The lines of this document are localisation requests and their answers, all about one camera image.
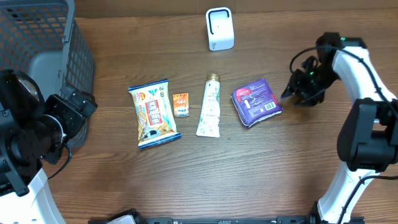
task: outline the gold cap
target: gold cap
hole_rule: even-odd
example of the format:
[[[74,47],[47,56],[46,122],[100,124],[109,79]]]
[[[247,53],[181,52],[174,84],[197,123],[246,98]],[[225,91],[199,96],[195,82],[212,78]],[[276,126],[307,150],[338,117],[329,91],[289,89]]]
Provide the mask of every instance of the gold cap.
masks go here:
[[[214,81],[218,81],[218,82],[221,81],[220,76],[217,75],[217,74],[210,74],[210,75],[207,75],[207,79],[206,79],[206,80],[207,80],[207,81],[214,80]]]

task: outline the basket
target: basket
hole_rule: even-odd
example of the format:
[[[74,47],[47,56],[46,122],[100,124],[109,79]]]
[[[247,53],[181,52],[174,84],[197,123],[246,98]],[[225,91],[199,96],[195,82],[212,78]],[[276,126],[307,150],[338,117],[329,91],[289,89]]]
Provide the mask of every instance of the basket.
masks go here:
[[[44,99],[65,82],[92,93],[94,58],[75,21],[73,0],[0,1],[0,70],[20,70]],[[69,141],[82,146],[88,123]]]

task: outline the wooden table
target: wooden table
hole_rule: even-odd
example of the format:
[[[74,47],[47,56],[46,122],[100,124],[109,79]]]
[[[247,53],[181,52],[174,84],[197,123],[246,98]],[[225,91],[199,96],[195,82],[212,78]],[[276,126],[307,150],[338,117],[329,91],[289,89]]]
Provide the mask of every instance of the wooden table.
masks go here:
[[[209,52],[204,16],[79,19],[96,60],[99,108],[86,145],[50,180],[63,217],[86,223],[129,208],[172,218],[306,214],[340,162],[336,139],[351,108],[343,84],[333,84],[314,108],[284,103],[281,115],[251,129],[243,128],[230,94],[266,78],[279,96],[290,59],[314,46],[324,31],[362,37],[384,83],[398,94],[397,21],[398,9],[235,14],[234,48]],[[218,139],[195,135],[209,73],[222,79]],[[181,139],[140,151],[127,87],[163,78],[169,79],[170,96],[190,94],[190,117],[175,119]],[[46,173],[65,159],[66,153],[56,166],[46,164]],[[397,172],[398,166],[390,166],[386,175]],[[397,187],[375,180],[354,214],[368,223],[397,223]]]

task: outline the robotic arm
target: robotic arm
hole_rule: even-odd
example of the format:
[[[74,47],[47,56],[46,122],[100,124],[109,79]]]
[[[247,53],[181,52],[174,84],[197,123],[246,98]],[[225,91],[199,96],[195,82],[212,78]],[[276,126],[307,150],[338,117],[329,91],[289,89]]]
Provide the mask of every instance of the robotic arm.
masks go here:
[[[315,106],[323,101],[325,90],[335,80],[343,81],[353,108],[338,136],[342,162],[312,213],[314,223],[348,223],[356,202],[372,181],[359,185],[361,179],[379,175],[398,160],[397,117],[393,111],[397,111],[397,100],[377,75],[362,39],[325,33],[316,47],[300,52],[294,59],[315,49],[320,65],[315,57],[304,61],[304,71],[292,72],[282,97],[297,95],[296,105]],[[386,126],[386,130],[373,131],[375,122]]]
[[[70,85],[62,93],[44,103],[26,74],[0,71],[0,223],[65,223],[40,160],[56,164],[97,104]]]

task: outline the brown wall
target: brown wall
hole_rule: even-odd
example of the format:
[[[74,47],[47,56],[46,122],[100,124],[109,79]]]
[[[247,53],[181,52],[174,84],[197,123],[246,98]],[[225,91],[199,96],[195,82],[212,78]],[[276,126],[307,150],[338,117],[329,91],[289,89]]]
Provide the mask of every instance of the brown wall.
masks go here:
[[[227,6],[233,12],[307,11],[398,7],[398,0],[75,0],[77,17],[204,14]]]

